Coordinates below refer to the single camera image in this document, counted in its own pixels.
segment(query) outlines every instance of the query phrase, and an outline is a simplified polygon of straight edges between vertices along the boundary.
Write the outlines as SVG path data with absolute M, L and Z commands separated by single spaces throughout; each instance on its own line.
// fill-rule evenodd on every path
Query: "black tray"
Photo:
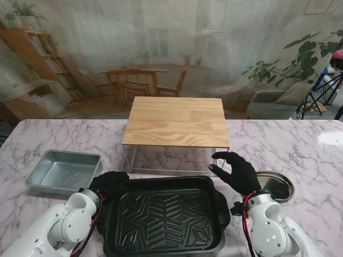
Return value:
M 128 180 L 102 210 L 107 257 L 216 252 L 230 223 L 225 197 L 204 176 Z

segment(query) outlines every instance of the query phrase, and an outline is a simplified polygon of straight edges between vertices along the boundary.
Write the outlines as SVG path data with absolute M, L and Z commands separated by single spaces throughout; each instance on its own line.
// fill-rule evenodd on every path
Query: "tripod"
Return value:
M 328 105 L 329 101 L 331 100 L 331 98 L 333 97 L 334 94 L 336 94 L 337 89 L 339 88 L 339 86 L 341 85 L 343 81 L 343 73 L 341 72 L 338 76 L 336 76 L 335 78 L 331 79 L 330 81 L 326 82 L 325 84 L 321 85 L 318 88 L 312 88 L 311 91 L 306 95 L 304 101 L 298 106 L 298 108 L 296 108 L 296 115 L 299 115 L 299 112 L 301 111 L 301 119 L 304 119 L 305 113 L 313 106 L 316 106 L 316 109 L 318 110 L 318 112 L 320 113 L 320 115 L 323 115 L 321 110 L 319 109 L 319 106 L 317 104 L 317 102 L 320 102 L 322 105 Z M 321 88 L 324 88 L 323 93 L 320 94 L 320 96 L 318 96 L 316 99 L 313 96 L 313 92 L 316 92 L 318 90 L 320 90 Z M 326 98 L 326 93 L 329 90 L 332 90 L 332 93 L 330 94 L 329 98 Z M 306 106 L 308 103 L 308 97 L 312 98 L 312 104 L 310 106 Z M 319 99 L 324 96 L 324 102 L 321 102 Z M 340 114 L 340 116 L 343 114 L 343 106 L 339 109 L 337 115 Z

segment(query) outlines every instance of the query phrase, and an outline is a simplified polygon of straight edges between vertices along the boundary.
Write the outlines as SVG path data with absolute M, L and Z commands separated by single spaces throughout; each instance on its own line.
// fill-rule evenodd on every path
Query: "red wire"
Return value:
M 248 202 L 249 198 L 250 198 L 252 195 L 253 195 L 253 193 L 251 193 L 251 194 L 249 194 L 249 195 L 247 196 L 247 198 L 246 198 L 245 201 L 244 201 L 243 207 L 245 207 L 245 206 L 247 205 L 247 202 Z M 247 225 L 247 212 L 245 211 L 245 209 L 244 209 L 244 211 L 243 211 L 243 219 L 244 219 L 244 224 L 245 224 L 245 230 L 246 230 L 246 232 L 247 232 L 247 235 L 248 235 L 249 240 L 251 241 L 250 235 L 249 235 L 249 230 L 248 230 L 248 225 Z
M 98 219 L 98 214 L 95 216 L 94 220 L 92 221 L 91 227 L 94 225 L 94 223 L 95 223 L 95 221 L 96 221 L 97 219 Z M 80 244 L 81 244 L 81 242 L 79 242 L 79 243 L 75 246 L 74 250 L 73 250 L 73 251 L 71 252 L 71 254 L 70 254 L 70 257 L 72 257 L 72 256 L 75 254 L 75 252 L 76 252 L 77 248 L 80 246 Z

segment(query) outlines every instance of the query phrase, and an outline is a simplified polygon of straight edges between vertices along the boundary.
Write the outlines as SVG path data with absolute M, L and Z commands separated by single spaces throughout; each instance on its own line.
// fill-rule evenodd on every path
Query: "wooden tabletop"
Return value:
M 133 70 L 141 70 L 141 71 L 150 71 L 150 72 L 169 72 L 170 70 L 161 70 L 161 69 L 148 69 L 148 68 L 132 68 Z M 100 73 L 107 73 L 109 71 L 99 71 L 95 72 L 94 74 L 100 74 Z
M 136 96 L 123 144 L 228 148 L 221 99 Z
M 161 70 L 161 69 L 153 69 L 153 68 L 146 68 L 146 69 L 143 69 L 143 68 L 139 68 L 139 70 L 141 71 L 152 71 L 152 72 L 169 72 L 170 70 Z

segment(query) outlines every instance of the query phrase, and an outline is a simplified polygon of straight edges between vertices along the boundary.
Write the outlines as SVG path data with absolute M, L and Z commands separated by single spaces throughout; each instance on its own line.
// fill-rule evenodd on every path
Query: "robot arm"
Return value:
M 98 203 L 91 190 L 74 193 L 65 205 L 50 207 L 2 257 L 69 257 L 87 237 Z
M 280 205 L 270 194 L 249 199 L 248 216 L 253 220 L 252 246 L 261 256 L 295 256 L 300 249 L 302 257 L 323 257 L 301 227 L 282 216 Z

